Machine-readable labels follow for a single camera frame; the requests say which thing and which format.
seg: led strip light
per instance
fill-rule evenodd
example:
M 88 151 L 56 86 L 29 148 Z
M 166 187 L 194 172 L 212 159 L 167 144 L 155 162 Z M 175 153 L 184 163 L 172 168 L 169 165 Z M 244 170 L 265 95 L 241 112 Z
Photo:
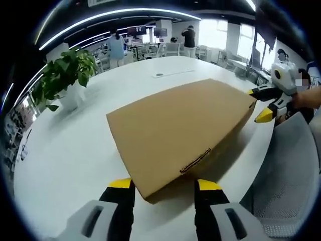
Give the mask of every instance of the led strip light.
M 145 26 L 145 25 L 131 26 L 131 27 L 122 28 L 122 29 L 117 29 L 117 30 L 118 30 L 118 31 L 121 31 L 121 30 L 125 30 L 125 29 L 128 29 L 128 28 L 135 28 L 135 27 L 142 27 L 142 26 Z M 145 27 L 147 27 L 147 28 L 148 28 L 148 27 L 153 28 L 153 27 L 155 27 L 155 25 L 147 25 L 147 26 L 145 26 Z M 105 32 L 105 33 L 102 33 L 102 34 L 95 35 L 95 36 L 93 36 L 93 37 L 90 37 L 89 39 L 85 39 L 85 40 L 79 42 L 78 44 L 75 44 L 75 45 L 71 46 L 69 49 L 72 49 L 73 47 L 76 47 L 76 46 L 78 46 L 78 45 L 80 45 L 80 44 L 82 44 L 82 43 L 84 43 L 84 42 L 86 42 L 86 41 L 88 41 L 88 40 L 91 40 L 91 39 L 97 38 L 97 37 L 99 37 L 99 36 L 101 36 L 101 35 L 109 34 L 109 33 L 110 33 L 110 31 Z
M 198 17 L 195 17 L 193 15 L 189 15 L 189 14 L 185 14 L 185 13 L 181 13 L 181 12 L 177 12 L 177 11 L 172 11 L 172 10 L 165 10 L 165 9 L 149 9 L 149 8 L 136 8 L 136 9 L 121 9 L 121 10 L 115 10 L 115 11 L 110 11 L 110 12 L 105 12 L 102 14 L 98 14 L 98 15 L 94 15 L 92 17 L 83 19 L 79 22 L 74 23 L 73 25 L 70 25 L 69 27 L 65 28 L 64 30 L 60 31 L 59 33 L 57 33 L 56 35 L 54 35 L 53 37 L 51 37 L 48 41 L 46 41 L 40 48 L 39 50 L 43 50 L 46 46 L 48 46 L 51 42 L 53 42 L 56 38 L 60 37 L 61 35 L 63 35 L 64 33 L 68 32 L 69 30 L 85 23 L 88 22 L 90 20 L 93 19 L 97 19 L 100 17 L 104 17 L 107 15 L 112 15 L 112 14 L 118 14 L 118 13 L 126 13 L 126 12 L 135 12 L 135 11 L 152 11 L 152 12 L 161 12 L 161 13 L 171 13 L 171 14 L 178 14 L 178 15 L 182 15 L 182 16 L 186 16 L 189 18 L 193 18 L 196 20 L 201 20 Z
M 9 89 L 8 89 L 8 92 L 6 93 L 6 96 L 5 96 L 5 98 L 4 98 L 4 102 L 2 103 L 2 106 L 1 106 L 1 112 L 2 112 L 2 109 L 4 108 L 4 105 L 5 105 L 5 102 L 6 102 L 6 100 L 7 100 L 8 95 L 9 95 L 9 92 L 10 92 L 10 90 L 12 89 L 13 86 L 14 86 L 14 84 L 12 83 L 12 84 L 10 85 Z
M 106 37 L 106 38 L 103 38 L 103 39 L 98 39 L 97 41 L 91 42 L 91 43 L 89 43 L 89 44 L 86 44 L 85 46 L 80 47 L 80 49 L 86 48 L 86 47 L 88 47 L 88 46 L 90 46 L 90 45 L 92 45 L 92 44 L 94 44 L 94 43 L 98 43 L 98 42 L 101 42 L 101 41 L 106 40 L 106 39 L 109 39 L 109 38 L 111 38 L 111 36 Z
M 26 84 L 26 86 L 24 87 L 24 89 L 21 91 L 20 95 L 18 96 L 17 100 L 14 103 L 14 106 L 17 105 L 20 97 L 23 95 L 23 93 L 25 92 L 25 90 L 27 89 L 28 85 L 37 77 L 37 75 L 44 69 L 46 68 L 47 65 L 45 65 L 44 67 L 42 67 L 32 78 L 31 80 Z

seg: table surface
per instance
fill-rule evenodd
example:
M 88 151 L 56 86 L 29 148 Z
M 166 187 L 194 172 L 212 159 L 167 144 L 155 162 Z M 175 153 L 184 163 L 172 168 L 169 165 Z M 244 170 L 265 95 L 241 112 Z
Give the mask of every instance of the table surface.
M 39 237 L 57 236 L 67 219 L 88 201 L 98 200 L 111 181 L 128 177 L 107 113 L 162 90 L 207 78 L 242 91 L 255 87 L 219 66 L 171 56 L 135 62 L 92 77 L 84 89 L 86 100 L 70 114 L 63 108 L 45 110 L 30 127 L 28 155 L 17 160 L 15 168 L 15 199 L 30 228 Z M 225 171 L 218 183 L 232 202 L 243 198 L 265 158 L 274 122 L 257 124 L 254 118 L 267 105 L 257 102 L 235 145 L 222 157 L 222 163 L 229 165 L 222 167 Z M 217 177 L 212 171 L 206 178 Z M 197 240 L 193 199 L 189 192 L 188 196 L 177 195 L 151 205 L 136 191 L 131 240 Z
M 241 69 L 246 69 L 247 63 L 244 63 L 242 61 L 234 60 L 234 59 L 229 59 L 230 62 L 232 62 L 236 67 L 241 68 Z

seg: monitor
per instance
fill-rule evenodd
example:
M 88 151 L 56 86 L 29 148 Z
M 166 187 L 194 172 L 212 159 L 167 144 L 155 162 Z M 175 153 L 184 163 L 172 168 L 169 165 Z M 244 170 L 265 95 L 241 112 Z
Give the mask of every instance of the monitor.
M 145 35 L 145 34 L 147 34 L 145 26 L 127 28 L 128 36 L 138 36 L 138 35 Z
M 167 29 L 164 28 L 154 28 L 155 37 L 167 37 Z
M 249 65 L 250 67 L 261 68 L 261 53 L 256 48 L 253 48 Z

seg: person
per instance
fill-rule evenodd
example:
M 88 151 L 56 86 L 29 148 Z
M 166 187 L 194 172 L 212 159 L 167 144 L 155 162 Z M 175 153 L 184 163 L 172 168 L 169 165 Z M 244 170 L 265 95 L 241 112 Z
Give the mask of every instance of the person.
M 279 55 L 278 58 L 281 63 L 286 63 L 289 61 L 289 56 L 283 49 L 278 49 L 277 54 Z
M 107 40 L 109 50 L 110 68 L 124 65 L 124 38 L 118 34 L 116 29 L 110 31 L 111 38 Z
M 172 38 L 171 38 L 171 43 L 176 43 L 176 42 L 177 42 L 177 38 L 172 37 Z
M 182 32 L 182 36 L 185 38 L 184 47 L 187 57 L 195 58 L 195 31 L 192 25 L 189 25 L 187 29 Z
M 320 97 L 318 96 L 312 97 L 312 100 L 310 100 L 310 96 L 308 96 L 311 91 L 314 93 L 315 92 L 314 89 L 316 89 L 316 88 L 310 89 L 311 77 L 308 74 L 308 72 L 305 69 L 299 69 L 298 72 L 300 73 L 301 79 L 302 79 L 302 86 L 298 86 L 298 87 L 306 86 L 307 90 L 298 91 L 297 94 L 293 96 L 292 104 L 293 104 L 294 110 L 289 110 L 286 114 L 278 117 L 275 120 L 275 126 L 286 121 L 297 112 L 301 112 L 305 121 L 307 123 L 310 123 L 310 121 L 314 117 L 314 108 L 319 108 L 321 104 L 321 95 Z

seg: person in white shirt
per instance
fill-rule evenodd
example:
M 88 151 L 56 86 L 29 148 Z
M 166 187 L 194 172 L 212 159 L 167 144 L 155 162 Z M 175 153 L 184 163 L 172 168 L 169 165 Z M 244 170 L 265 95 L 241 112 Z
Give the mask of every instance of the person in white shirt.
M 107 40 L 109 50 L 110 68 L 124 65 L 124 38 L 118 34 L 116 29 L 110 31 L 111 38 Z

